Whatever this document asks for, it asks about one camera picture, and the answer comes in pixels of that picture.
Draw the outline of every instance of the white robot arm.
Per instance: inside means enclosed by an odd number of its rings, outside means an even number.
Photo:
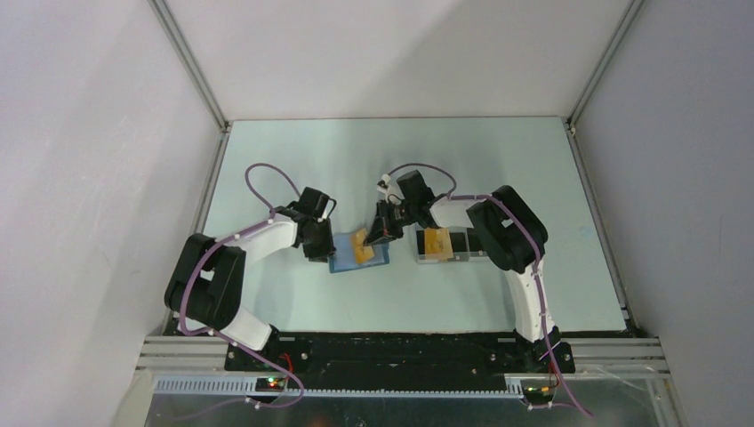
[[[209,327],[252,350],[262,350],[274,326],[254,316],[241,306],[244,267],[287,247],[303,246],[304,255],[313,262],[327,262],[335,252],[333,233],[325,207],[331,199],[321,191],[307,187],[298,202],[278,207],[270,219],[223,239],[217,246],[214,238],[195,234],[188,238],[178,265],[164,295],[167,307],[180,310],[184,291],[191,284],[186,309],[188,330]],[[197,263],[211,249],[204,265]],[[212,272],[191,283],[194,269]]]
[[[385,198],[377,204],[377,216],[365,245],[401,238],[402,228],[415,222],[423,228],[474,229],[490,259],[503,270],[508,280],[516,310],[516,332],[528,342],[540,341],[544,333],[539,294],[533,276],[536,263],[534,251],[517,227],[503,225],[509,219],[507,215],[490,200],[446,195],[436,197],[417,171],[406,173],[396,181],[403,198],[390,185],[388,175],[383,175],[378,183],[378,191],[385,194]],[[544,254],[547,231],[516,191],[503,186],[491,197],[515,213],[533,236],[540,254]],[[536,274],[540,275],[541,280],[542,261],[536,267]],[[550,334],[554,322],[546,300],[545,312],[546,330]]]

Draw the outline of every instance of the white panel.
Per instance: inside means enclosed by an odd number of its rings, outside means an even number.
[[[0,424],[108,425],[218,134],[148,2],[0,9]]]
[[[566,331],[625,328],[565,129],[554,117],[235,122],[205,232],[224,236],[266,217],[245,185],[251,163],[278,165],[299,189],[336,198],[333,231],[342,233],[371,224],[382,197],[376,182],[411,161],[452,173],[459,195],[513,186],[548,228],[545,286],[557,324]],[[440,173],[422,174],[436,193],[450,186]],[[275,172],[255,170],[250,179],[273,205],[295,198]],[[301,249],[278,251],[247,264],[243,304],[289,331],[513,330],[513,300],[491,262],[419,265],[409,241],[390,244],[387,266],[338,274],[306,261]]]
[[[627,4],[170,2],[231,119],[566,116]]]
[[[751,425],[754,2],[647,2],[577,125],[691,425]]]

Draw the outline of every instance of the clear plastic container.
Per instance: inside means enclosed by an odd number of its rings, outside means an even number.
[[[416,261],[419,264],[489,261],[474,229],[449,227],[448,229],[425,230],[414,224],[411,240]]]

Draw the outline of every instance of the aluminum frame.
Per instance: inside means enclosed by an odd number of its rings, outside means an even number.
[[[582,152],[579,149],[579,142],[576,140],[576,135],[572,132],[567,119],[563,119],[563,126],[565,128],[565,135],[568,138],[568,144],[571,146],[571,153],[574,156],[576,170],[579,172],[579,178],[582,180],[584,196],[587,198],[587,205],[589,205],[590,208],[592,221],[594,221],[595,228],[597,229],[599,244],[602,246],[602,253],[605,256],[607,271],[610,274],[610,279],[613,281],[615,294],[618,295],[618,303],[621,305],[623,317],[629,325],[638,327],[638,323],[631,312],[629,299],[626,295],[626,288],[623,285],[621,273],[618,269],[618,263],[615,261],[613,247],[610,245],[610,239],[607,238],[605,222],[602,220],[602,214],[599,211],[597,197],[594,188],[591,185],[591,180],[589,178],[589,173]]]
[[[210,114],[212,114],[215,124],[221,132],[225,132],[228,128],[228,120],[225,118],[225,115],[222,114],[220,104],[214,97],[214,93],[207,82],[205,74],[199,67],[197,58],[194,56],[194,53],[189,47],[189,42],[186,41],[186,37],[180,30],[178,21],[175,19],[175,16],[173,16],[170,6],[167,5],[165,0],[149,0],[149,4],[151,4],[160,25],[163,26],[165,35],[168,40],[170,40],[173,50],[178,55],[178,59],[186,69],[186,74],[188,74],[191,82],[197,88],[199,96],[202,98],[205,106],[210,110]]]
[[[582,89],[582,93],[579,95],[579,99],[576,101],[574,109],[568,116],[568,123],[571,126],[575,126],[576,122],[579,121],[579,118],[582,117],[584,110],[587,108],[587,105],[589,105],[595,89],[599,85],[599,82],[602,80],[602,77],[605,75],[607,68],[613,62],[613,58],[618,52],[618,48],[621,47],[624,37],[626,36],[626,34],[628,34],[629,30],[633,26],[645,2],[646,0],[631,0],[630,3],[626,6],[626,10],[623,11],[621,20],[618,21],[618,26],[615,27],[613,35],[610,36],[610,41],[607,42],[607,46],[602,52],[602,55],[600,55],[594,70],[591,72],[590,78],[589,80],[587,80],[587,84]]]
[[[166,36],[176,51],[186,72],[195,85],[205,106],[213,116],[222,135],[214,154],[213,162],[207,174],[206,185],[197,208],[192,230],[197,232],[204,228],[217,178],[220,173],[225,149],[232,123],[225,118],[197,59],[192,53],[189,43],[180,30],[180,26],[172,15],[165,0],[149,0],[157,19],[163,26]],[[592,218],[597,228],[600,244],[606,257],[608,270],[614,283],[622,309],[630,322],[635,319],[630,315],[630,305],[622,285],[612,248],[606,235],[605,225],[598,209],[594,190],[591,186],[578,141],[575,138],[575,125],[586,109],[600,80],[612,62],[615,53],[621,46],[624,37],[635,22],[638,13],[646,0],[631,0],[621,20],[611,36],[605,50],[582,90],[574,109],[568,118],[564,118],[564,129],[574,155],[584,194],[587,198]],[[168,310],[161,331],[173,313]],[[646,380],[647,392],[653,396],[655,414],[660,426],[687,425],[683,412],[679,407],[678,395],[672,384],[670,370],[665,361],[660,341],[657,338],[564,338],[569,342],[574,353],[576,373],[564,375],[566,380]],[[150,370],[155,375],[155,382],[170,378],[249,378],[268,373],[233,372],[224,370],[224,361],[228,345],[216,337],[180,337],[180,336],[148,336],[141,349],[136,371]],[[508,374],[506,380],[520,383],[527,380],[544,380],[547,375],[542,374]],[[357,391],[323,391],[323,396],[361,397],[363,393]],[[396,393],[397,397],[411,397],[411,393]]]

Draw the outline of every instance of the red wire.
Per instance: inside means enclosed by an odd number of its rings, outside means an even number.
[[[291,374],[292,374],[293,373],[293,362],[291,361],[291,357],[288,356],[288,353],[283,353],[283,354],[280,355],[280,358],[281,359],[285,359],[285,361],[288,362],[288,371],[290,371]]]

